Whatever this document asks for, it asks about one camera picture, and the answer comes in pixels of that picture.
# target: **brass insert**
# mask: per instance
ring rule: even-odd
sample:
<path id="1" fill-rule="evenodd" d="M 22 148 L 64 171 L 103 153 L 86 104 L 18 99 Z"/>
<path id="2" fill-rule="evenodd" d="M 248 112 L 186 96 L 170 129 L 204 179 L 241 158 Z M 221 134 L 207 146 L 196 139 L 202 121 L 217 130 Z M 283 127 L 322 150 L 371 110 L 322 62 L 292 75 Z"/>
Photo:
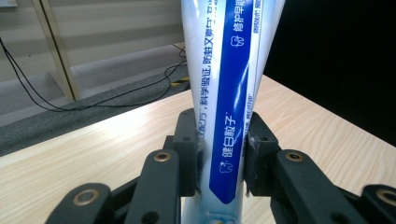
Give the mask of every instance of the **brass insert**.
<path id="1" fill-rule="evenodd" d="M 396 206 L 396 200 L 394 200 L 394 198 L 396 198 L 396 192 L 389 189 L 378 189 L 375 194 L 383 202 Z"/>
<path id="2" fill-rule="evenodd" d="M 154 160 L 155 161 L 169 161 L 172 158 L 171 154 L 167 152 L 160 152 L 155 154 Z"/>
<path id="3" fill-rule="evenodd" d="M 84 189 L 74 197 L 73 203 L 77 206 L 83 206 L 92 203 L 98 196 L 99 191 L 97 189 Z"/>
<path id="4" fill-rule="evenodd" d="M 298 152 L 288 152 L 286 153 L 286 158 L 290 161 L 303 161 L 304 157 Z"/>

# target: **screw hole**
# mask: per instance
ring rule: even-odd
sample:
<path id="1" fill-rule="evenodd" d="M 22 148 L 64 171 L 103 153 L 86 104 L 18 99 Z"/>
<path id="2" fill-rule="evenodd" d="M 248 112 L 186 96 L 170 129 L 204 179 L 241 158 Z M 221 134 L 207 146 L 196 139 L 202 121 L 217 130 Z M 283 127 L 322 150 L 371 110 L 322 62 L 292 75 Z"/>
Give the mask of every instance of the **screw hole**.
<path id="1" fill-rule="evenodd" d="M 331 215 L 332 221 L 334 221 L 337 224 L 349 224 L 349 219 L 347 216 L 341 214 L 341 213 L 332 213 Z"/>
<path id="2" fill-rule="evenodd" d="M 147 212 L 142 216 L 142 224 L 155 224 L 160 219 L 160 215 L 156 212 Z"/>
<path id="3" fill-rule="evenodd" d="M 171 159 L 171 154 L 167 153 L 167 152 L 160 152 L 155 154 L 154 156 L 154 160 L 155 161 L 169 161 Z"/>
<path id="4" fill-rule="evenodd" d="M 98 196 L 99 191 L 97 189 L 84 189 L 74 197 L 73 203 L 77 206 L 83 206 L 92 203 Z"/>
<path id="5" fill-rule="evenodd" d="M 288 152 L 286 153 L 286 158 L 290 161 L 302 161 L 304 157 L 296 152 Z"/>
<path id="6" fill-rule="evenodd" d="M 376 196 L 383 202 L 396 206 L 396 192 L 389 189 L 378 189 Z"/>

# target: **black cable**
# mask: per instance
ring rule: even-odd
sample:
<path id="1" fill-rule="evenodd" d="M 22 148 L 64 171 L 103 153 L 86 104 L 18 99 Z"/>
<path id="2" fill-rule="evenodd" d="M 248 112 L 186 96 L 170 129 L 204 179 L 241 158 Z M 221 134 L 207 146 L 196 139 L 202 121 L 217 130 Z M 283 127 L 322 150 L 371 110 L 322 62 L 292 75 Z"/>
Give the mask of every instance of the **black cable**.
<path id="1" fill-rule="evenodd" d="M 3 43 L 3 40 L 2 40 L 2 38 L 0 37 L 0 44 L 1 44 L 1 46 L 2 46 L 2 48 L 3 48 L 3 51 L 4 51 L 4 53 L 6 54 L 6 57 L 7 57 L 7 59 L 8 59 L 8 61 L 9 61 L 9 63 L 11 63 L 11 66 L 12 66 L 12 68 L 14 69 L 14 72 L 15 72 L 15 75 L 17 76 L 17 78 L 18 78 L 18 81 L 22 84 L 22 86 L 23 86 L 23 88 L 25 89 L 25 91 L 27 92 L 27 94 L 29 95 L 29 97 L 30 97 L 30 99 L 36 104 L 36 105 L 38 105 L 38 106 L 40 106 L 41 108 L 43 108 L 43 109 L 46 109 L 46 110 L 49 110 L 49 111 L 53 111 L 53 112 L 60 112 L 60 111 L 58 111 L 58 110 L 53 110 L 53 109 L 50 109 L 50 108 L 46 108 L 46 107 L 44 107 L 43 105 L 40 105 L 34 98 L 33 98 L 33 96 L 30 94 L 30 92 L 26 89 L 26 87 L 24 86 L 24 84 L 23 84 L 23 82 L 22 82 L 22 80 L 21 80 L 21 78 L 20 78 L 20 76 L 19 76 L 19 74 L 18 74 L 18 71 L 17 71 L 17 69 L 15 68 L 15 66 L 14 66 L 14 63 L 15 63 L 15 61 L 14 61 L 14 59 L 12 58 L 12 56 L 11 56 L 11 54 L 8 52 L 8 50 L 7 50 L 7 48 L 6 48 L 6 46 L 4 45 L 4 43 Z"/>
<path id="2" fill-rule="evenodd" d="M 15 74 L 16 74 L 16 76 L 17 76 L 19 82 L 21 83 L 21 85 L 23 86 L 23 88 L 25 89 L 25 91 L 27 92 L 27 94 L 29 95 L 29 97 L 31 98 L 31 100 L 32 100 L 36 105 L 40 106 L 41 108 L 44 108 L 44 109 L 46 109 L 46 110 L 48 110 L 48 111 L 52 111 L 52 112 L 78 111 L 78 110 L 89 109 L 89 108 L 94 107 L 94 106 L 101 106 L 101 107 L 129 107 L 129 106 L 139 106 L 139 105 L 150 104 L 150 103 L 152 103 L 152 102 L 155 102 L 155 101 L 161 99 L 163 96 L 165 96 L 166 93 L 169 92 L 169 90 L 170 90 L 170 88 L 171 88 L 171 80 L 169 79 L 169 77 L 176 71 L 176 69 L 177 69 L 178 67 L 183 66 L 183 65 L 186 65 L 186 64 L 183 64 L 183 63 L 186 62 L 186 61 L 182 61 L 182 62 L 180 62 L 180 63 L 177 64 L 177 65 L 168 67 L 168 68 L 164 71 L 164 78 L 162 78 L 162 79 L 160 79 L 160 80 L 158 80 L 158 81 L 155 81 L 155 82 L 153 82 L 153 83 L 150 83 L 150 84 L 148 84 L 148 85 L 146 85 L 146 86 L 139 87 L 139 88 L 133 89 L 133 90 L 131 90 L 131 91 L 127 91 L 127 92 L 118 94 L 118 95 L 116 95 L 116 96 L 110 97 L 110 98 L 105 99 L 105 100 L 103 100 L 103 101 L 100 101 L 100 102 L 98 102 L 98 103 L 96 103 L 96 104 L 94 104 L 94 105 L 86 105 L 86 106 L 79 106 L 79 107 L 75 107 L 75 108 L 65 109 L 65 108 L 58 107 L 58 106 L 56 106 L 56 105 L 52 105 L 50 102 L 46 101 L 46 100 L 35 90 L 35 88 L 33 87 L 33 85 L 30 83 L 29 79 L 28 79 L 28 78 L 26 77 L 26 75 L 23 73 L 23 71 L 22 71 L 21 68 L 19 67 L 18 63 L 14 60 L 14 58 L 12 57 L 12 55 L 11 55 L 11 54 L 9 53 L 9 51 L 7 50 L 7 48 L 6 48 L 6 46 L 4 45 L 3 40 L 1 39 L 1 37 L 0 37 L 0 44 L 2 45 L 2 48 L 3 48 L 3 50 L 4 50 L 4 52 L 5 52 L 6 56 L 7 56 L 7 59 L 8 59 L 8 61 L 11 63 L 11 66 L 12 66 L 12 68 L 14 69 L 14 72 L 15 72 Z M 181 57 L 181 58 L 185 58 L 185 56 L 182 56 L 182 55 L 181 55 L 181 53 L 182 53 L 183 51 L 184 51 L 184 48 L 183 48 L 183 49 L 180 49 L 180 53 L 178 54 L 179 57 Z M 19 74 L 18 74 L 18 71 L 17 71 L 17 69 L 15 68 L 14 64 L 18 67 L 18 69 L 19 69 L 20 72 L 22 73 L 24 79 L 27 81 L 27 83 L 28 83 L 29 86 L 32 88 L 32 90 L 35 92 L 35 94 L 36 94 L 41 100 L 43 100 L 45 103 L 47 103 L 48 105 L 53 106 L 54 108 L 56 108 L 56 109 L 58 109 L 58 110 L 51 109 L 51 108 L 46 108 L 46 107 L 44 107 L 43 105 L 40 105 L 40 104 L 33 98 L 33 96 L 30 94 L 30 92 L 27 90 L 27 88 L 25 87 L 25 85 L 24 85 L 23 82 L 21 81 L 21 78 L 20 78 L 20 76 L 19 76 Z M 166 73 L 167 73 L 170 69 L 173 69 L 173 70 L 170 72 L 169 75 L 166 75 Z M 156 84 L 158 84 L 158 83 L 164 81 L 165 79 L 167 79 L 167 80 L 168 80 L 168 83 L 169 83 L 167 89 L 165 90 L 165 92 L 163 92 L 163 94 L 161 94 L 159 97 L 156 97 L 156 98 L 153 99 L 153 100 L 150 100 L 150 101 L 145 102 L 145 103 L 142 103 L 142 104 L 134 104 L 134 105 L 101 105 L 101 104 L 104 103 L 104 102 L 107 102 L 107 101 L 113 100 L 113 99 L 115 99 L 115 98 L 121 97 L 122 95 L 131 93 L 131 92 L 133 92 L 133 91 L 139 91 L 139 90 L 145 89 L 145 88 L 147 88 L 147 87 L 156 85 Z"/>
<path id="3" fill-rule="evenodd" d="M 186 54 L 181 55 L 181 53 L 183 53 L 183 52 L 186 53 L 186 47 L 180 48 L 178 45 L 173 45 L 173 46 L 175 46 L 176 48 L 180 49 L 180 52 L 178 53 L 178 57 L 187 58 Z"/>

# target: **electrical wire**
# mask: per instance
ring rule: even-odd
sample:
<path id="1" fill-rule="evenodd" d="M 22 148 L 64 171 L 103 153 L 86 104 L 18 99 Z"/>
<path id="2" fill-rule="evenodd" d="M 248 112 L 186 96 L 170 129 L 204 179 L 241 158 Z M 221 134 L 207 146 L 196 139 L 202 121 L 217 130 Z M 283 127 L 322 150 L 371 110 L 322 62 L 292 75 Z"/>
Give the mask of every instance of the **electrical wire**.
<path id="1" fill-rule="evenodd" d="M 59 106 L 53 105 L 53 104 L 51 104 L 50 102 L 48 102 L 47 100 L 45 100 L 44 97 L 42 97 L 42 96 L 36 91 L 36 89 L 35 89 L 35 88 L 33 87 L 33 85 L 30 83 L 29 79 L 26 77 L 26 75 L 23 73 L 23 71 L 22 71 L 21 68 L 19 67 L 18 63 L 14 60 L 14 58 L 12 57 L 12 55 L 9 53 L 9 51 L 7 50 L 6 46 L 4 45 L 3 40 L 1 39 L 1 37 L 0 37 L 0 44 L 1 44 L 2 48 L 3 48 L 4 53 L 6 54 L 6 57 L 7 57 L 8 61 L 9 61 L 9 63 L 11 64 L 11 66 L 12 66 L 14 72 L 15 72 L 15 75 L 16 75 L 17 78 L 18 78 L 18 81 L 21 83 L 21 85 L 22 85 L 23 88 L 25 89 L 26 93 L 29 95 L 30 99 L 31 99 L 36 105 L 40 106 L 41 108 L 46 109 L 46 110 L 48 110 L 48 111 L 52 111 L 52 112 L 79 111 L 79 110 L 85 110 L 85 109 L 89 109 L 89 108 L 92 108 L 92 107 L 99 107 L 99 106 L 100 106 L 100 107 L 112 107 L 112 108 L 115 108 L 115 107 L 130 107 L 130 106 L 140 106 L 140 105 L 150 104 L 150 103 L 152 103 L 152 102 L 155 102 L 155 101 L 161 99 L 162 97 L 165 96 L 166 93 L 169 92 L 169 90 L 170 90 L 170 88 L 171 88 L 171 80 L 170 80 L 169 77 L 170 77 L 180 66 L 186 66 L 186 64 L 183 64 L 183 63 L 185 63 L 186 61 L 183 60 L 182 62 L 178 63 L 177 65 L 173 65 L 173 66 L 168 67 L 168 68 L 163 72 L 164 77 L 161 78 L 161 79 L 158 80 L 158 81 L 155 81 L 155 82 L 150 83 L 150 84 L 148 84 L 148 85 L 146 85 L 146 86 L 142 86 L 142 87 L 139 87 L 139 88 L 136 88 L 136 89 L 133 89 L 133 90 L 130 90 L 130 91 L 127 91 L 127 92 L 118 94 L 118 95 L 116 95 L 116 96 L 107 98 L 107 99 L 102 100 L 102 101 L 100 101 L 100 102 L 98 102 L 98 103 L 96 103 L 96 104 L 93 104 L 93 105 L 78 106 L 78 107 L 66 109 L 66 108 L 61 108 L 61 107 L 59 107 Z M 185 59 L 186 56 L 182 55 L 182 52 L 185 51 L 184 48 L 183 48 L 183 49 L 179 48 L 179 49 L 180 49 L 180 53 L 178 54 L 178 56 L 181 57 L 181 58 L 183 58 L 183 59 Z M 18 70 L 17 70 L 16 67 L 17 67 L 18 70 L 21 72 L 23 78 L 26 80 L 26 82 L 27 82 L 28 85 L 31 87 L 31 89 L 35 92 L 35 94 L 36 94 L 41 100 L 43 100 L 46 104 L 52 106 L 52 107 L 55 108 L 55 109 L 53 109 L 53 108 L 47 108 L 47 107 L 45 107 L 45 106 L 39 104 L 39 103 L 34 99 L 34 97 L 31 95 L 31 93 L 27 90 L 26 86 L 23 84 L 23 82 L 22 82 L 22 80 L 21 80 L 21 78 L 20 78 L 20 75 L 19 75 Z M 162 81 L 164 81 L 164 80 L 166 80 L 166 79 L 167 79 L 167 81 L 168 81 L 168 87 L 167 87 L 167 89 L 166 89 L 160 96 L 156 97 L 156 98 L 153 99 L 153 100 L 147 101 L 147 102 L 145 102 L 145 103 L 133 104 L 133 105 L 102 105 L 102 103 L 104 103 L 104 102 L 108 102 L 108 101 L 110 101 L 110 100 L 116 99 L 116 98 L 121 97 L 121 96 L 123 96 L 123 95 L 126 95 L 126 94 L 128 94 L 128 93 L 131 93 L 131 92 L 134 92 L 134 91 L 139 91 L 139 90 L 145 89 L 145 88 L 147 88 L 147 87 L 156 85 L 156 84 L 158 84 L 158 83 L 160 83 L 160 82 L 162 82 Z"/>

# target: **gray floor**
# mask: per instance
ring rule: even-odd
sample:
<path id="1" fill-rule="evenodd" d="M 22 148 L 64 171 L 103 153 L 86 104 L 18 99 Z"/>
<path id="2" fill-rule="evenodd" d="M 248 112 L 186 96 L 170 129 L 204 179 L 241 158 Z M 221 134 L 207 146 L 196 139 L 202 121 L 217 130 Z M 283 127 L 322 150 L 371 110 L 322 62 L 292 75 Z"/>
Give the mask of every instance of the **gray floor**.
<path id="1" fill-rule="evenodd" d="M 17 80 L 0 83 L 0 156 L 116 116 L 155 101 L 163 94 L 167 97 L 186 90 L 188 83 L 169 88 L 169 81 L 163 74 L 168 67 L 184 60 L 179 53 L 180 49 L 175 46 L 166 46 L 73 67 L 81 99 L 71 104 L 49 74 L 29 78 L 45 99 L 63 108 L 94 105 L 129 92 L 102 104 L 130 105 L 126 107 L 96 106 L 51 112 L 35 105 Z M 179 66 L 169 78 L 176 81 L 187 75 L 187 66 Z"/>

